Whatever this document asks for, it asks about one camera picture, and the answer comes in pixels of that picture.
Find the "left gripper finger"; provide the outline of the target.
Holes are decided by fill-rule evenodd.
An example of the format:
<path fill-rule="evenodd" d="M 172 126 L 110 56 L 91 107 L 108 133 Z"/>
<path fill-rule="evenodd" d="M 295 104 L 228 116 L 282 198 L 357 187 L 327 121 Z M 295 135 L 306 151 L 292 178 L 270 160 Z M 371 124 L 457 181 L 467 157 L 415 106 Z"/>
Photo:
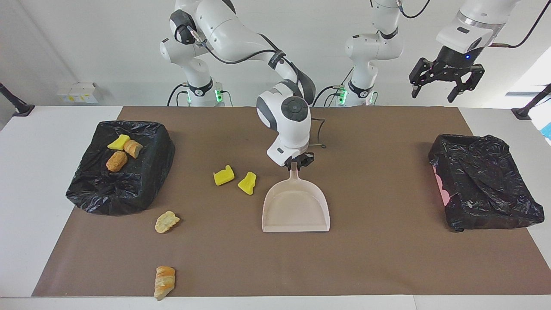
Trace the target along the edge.
<path fill-rule="evenodd" d="M 420 58 L 411 73 L 409 73 L 409 82 L 412 85 L 412 98 L 417 98 L 421 87 L 434 81 L 433 78 L 433 62 L 425 58 Z"/>
<path fill-rule="evenodd" d="M 456 72 L 451 73 L 452 81 L 456 83 L 456 86 L 453 87 L 449 95 L 447 96 L 447 101 L 452 103 L 457 96 L 462 94 L 465 91 L 472 91 L 476 88 L 477 84 L 480 82 L 480 79 L 485 73 L 485 69 L 482 65 L 472 65 L 469 68 L 468 73 L 470 76 L 467 78 L 466 82 L 462 81 L 462 77 L 467 74 L 467 69 L 456 70 Z"/>

